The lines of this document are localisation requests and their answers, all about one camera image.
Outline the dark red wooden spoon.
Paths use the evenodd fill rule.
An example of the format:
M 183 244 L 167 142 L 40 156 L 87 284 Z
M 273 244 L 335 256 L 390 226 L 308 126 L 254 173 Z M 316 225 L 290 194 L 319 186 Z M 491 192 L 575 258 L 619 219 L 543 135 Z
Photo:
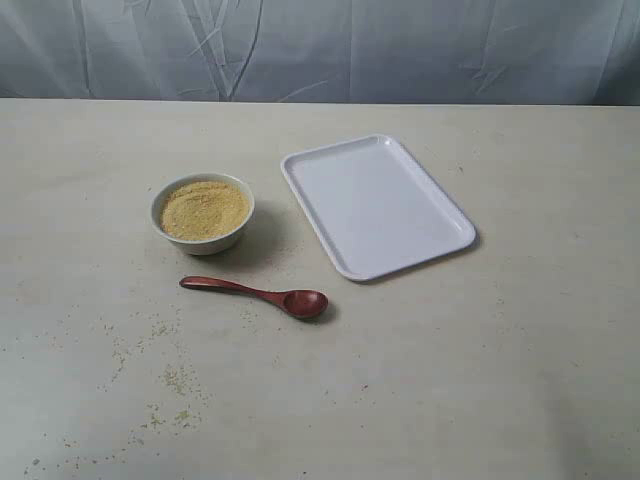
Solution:
M 300 320 L 312 319 L 323 314 L 329 305 L 328 298 L 315 290 L 266 291 L 204 276 L 186 276 L 179 281 L 179 285 L 193 290 L 216 290 L 253 296 Z

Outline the white ceramic bowl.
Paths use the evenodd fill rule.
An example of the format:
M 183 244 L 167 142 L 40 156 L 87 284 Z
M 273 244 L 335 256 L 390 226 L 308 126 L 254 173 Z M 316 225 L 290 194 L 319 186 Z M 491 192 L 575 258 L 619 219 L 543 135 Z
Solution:
M 248 198 L 250 207 L 247 218 L 244 222 L 236 228 L 231 233 L 213 239 L 208 239 L 204 241 L 184 241 L 173 238 L 166 234 L 160 225 L 160 215 L 161 211 L 164 207 L 165 201 L 168 195 L 176 190 L 177 188 L 184 186 L 186 184 L 198 181 L 223 181 L 234 185 L 238 189 L 240 189 Z M 213 255 L 219 252 L 225 251 L 232 246 L 234 246 L 241 236 L 244 234 L 250 219 L 252 218 L 255 210 L 255 198 L 250 190 L 249 186 L 243 182 L 242 180 L 227 175 L 227 174 L 219 174 L 219 173 L 198 173 L 187 175 L 181 178 L 178 178 L 166 186 L 164 186 L 161 190 L 158 191 L 156 196 L 154 197 L 151 203 L 150 209 L 150 218 L 151 224 L 155 231 L 164 239 L 168 240 L 171 244 L 173 244 L 176 248 L 182 251 L 185 254 L 195 255 L 195 256 L 206 256 Z

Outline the white backdrop curtain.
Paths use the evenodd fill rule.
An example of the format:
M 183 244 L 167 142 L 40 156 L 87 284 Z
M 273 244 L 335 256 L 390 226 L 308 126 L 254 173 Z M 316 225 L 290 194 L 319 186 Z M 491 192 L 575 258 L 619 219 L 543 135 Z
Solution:
M 635 105 L 635 1 L 5 1 L 1 93 Z

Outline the white rectangular plastic tray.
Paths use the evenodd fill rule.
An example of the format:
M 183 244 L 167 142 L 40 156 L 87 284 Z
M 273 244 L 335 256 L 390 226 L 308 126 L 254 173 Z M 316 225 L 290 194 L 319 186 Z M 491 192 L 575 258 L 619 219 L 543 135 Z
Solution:
M 336 270 L 369 282 L 470 247 L 476 229 L 394 138 L 287 156 L 281 171 Z

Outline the beige grainy powder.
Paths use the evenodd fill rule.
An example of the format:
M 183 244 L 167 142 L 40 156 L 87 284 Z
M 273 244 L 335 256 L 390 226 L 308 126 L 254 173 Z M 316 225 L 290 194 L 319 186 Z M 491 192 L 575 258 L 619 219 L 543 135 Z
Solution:
M 204 241 L 227 235 L 249 213 L 246 195 L 223 181 L 198 181 L 172 191 L 160 215 L 162 230 L 184 241 Z

